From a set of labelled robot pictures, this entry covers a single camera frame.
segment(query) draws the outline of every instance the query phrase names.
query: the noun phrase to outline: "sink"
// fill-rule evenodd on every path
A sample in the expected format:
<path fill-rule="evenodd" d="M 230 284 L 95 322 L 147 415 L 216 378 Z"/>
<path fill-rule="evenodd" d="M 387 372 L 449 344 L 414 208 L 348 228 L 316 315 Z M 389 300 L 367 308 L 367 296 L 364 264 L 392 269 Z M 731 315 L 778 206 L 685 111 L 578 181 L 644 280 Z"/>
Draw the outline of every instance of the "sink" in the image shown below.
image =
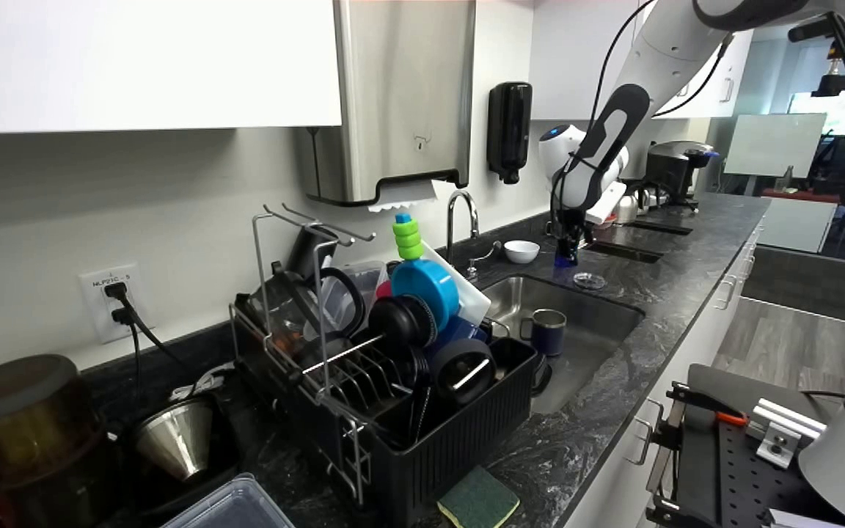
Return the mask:
<path fill-rule="evenodd" d="M 530 275 L 496 283 L 484 287 L 484 296 L 489 300 L 486 322 L 496 338 L 527 340 L 527 318 L 537 308 L 563 312 L 568 319 L 559 356 L 547 362 L 550 378 L 534 397 L 530 415 L 559 410 L 644 318 L 632 306 Z"/>

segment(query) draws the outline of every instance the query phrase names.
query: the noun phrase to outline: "kitchen faucet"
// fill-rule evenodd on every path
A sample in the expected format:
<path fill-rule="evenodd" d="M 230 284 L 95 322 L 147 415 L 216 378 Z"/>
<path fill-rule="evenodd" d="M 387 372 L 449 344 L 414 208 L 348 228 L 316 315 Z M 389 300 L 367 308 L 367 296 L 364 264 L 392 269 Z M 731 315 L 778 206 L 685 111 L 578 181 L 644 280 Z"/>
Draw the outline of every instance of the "kitchen faucet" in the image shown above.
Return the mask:
<path fill-rule="evenodd" d="M 445 250 L 449 250 L 449 259 L 455 253 L 455 201 L 464 201 L 467 208 L 470 208 L 470 245 L 478 245 L 478 208 L 475 208 L 475 198 L 464 187 L 458 187 L 452 198 L 449 198 L 449 223 L 445 223 Z M 484 255 L 475 255 L 467 262 L 467 275 L 470 283 L 478 280 L 478 267 L 481 262 L 492 259 L 492 250 L 486 250 Z"/>

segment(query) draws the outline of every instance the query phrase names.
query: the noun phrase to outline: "stainless steel panel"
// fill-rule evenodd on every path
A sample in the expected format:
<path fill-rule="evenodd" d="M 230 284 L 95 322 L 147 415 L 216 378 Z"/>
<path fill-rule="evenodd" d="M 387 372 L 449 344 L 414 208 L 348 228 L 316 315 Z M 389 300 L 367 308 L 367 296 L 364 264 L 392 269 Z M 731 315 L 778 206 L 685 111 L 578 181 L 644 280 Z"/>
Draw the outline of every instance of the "stainless steel panel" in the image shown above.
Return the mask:
<path fill-rule="evenodd" d="M 310 130 L 305 195 L 376 203 L 382 179 L 467 186 L 471 0 L 335 0 L 339 130 Z"/>

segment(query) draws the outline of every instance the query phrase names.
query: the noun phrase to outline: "cup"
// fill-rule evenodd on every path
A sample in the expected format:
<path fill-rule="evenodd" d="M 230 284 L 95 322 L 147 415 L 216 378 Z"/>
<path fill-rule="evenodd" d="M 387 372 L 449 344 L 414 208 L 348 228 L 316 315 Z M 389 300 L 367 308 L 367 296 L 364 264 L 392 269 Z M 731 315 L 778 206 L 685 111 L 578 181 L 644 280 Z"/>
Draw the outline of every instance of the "cup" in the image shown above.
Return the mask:
<path fill-rule="evenodd" d="M 565 315 L 553 308 L 537 308 L 525 322 L 530 322 L 530 347 L 543 357 L 556 357 L 565 334 Z"/>

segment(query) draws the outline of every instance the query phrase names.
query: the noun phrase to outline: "wall outlet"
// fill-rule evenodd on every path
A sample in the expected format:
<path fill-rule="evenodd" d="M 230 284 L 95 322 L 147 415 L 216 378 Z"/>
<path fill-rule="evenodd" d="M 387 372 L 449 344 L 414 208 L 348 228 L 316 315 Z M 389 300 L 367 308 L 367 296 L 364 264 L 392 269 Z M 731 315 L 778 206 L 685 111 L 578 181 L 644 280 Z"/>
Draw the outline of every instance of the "wall outlet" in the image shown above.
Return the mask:
<path fill-rule="evenodd" d="M 125 296 L 128 296 L 132 308 L 148 325 L 147 300 L 142 300 L 139 275 L 137 275 L 134 264 L 116 264 L 116 267 L 104 267 L 104 269 L 78 274 L 78 284 L 81 284 L 81 294 L 85 294 L 90 318 L 93 318 L 95 340 L 101 340 L 101 344 L 128 338 L 128 325 L 120 325 L 112 319 L 112 312 L 122 308 L 122 306 L 116 300 L 104 296 L 104 290 L 101 290 L 113 283 L 125 283 Z"/>

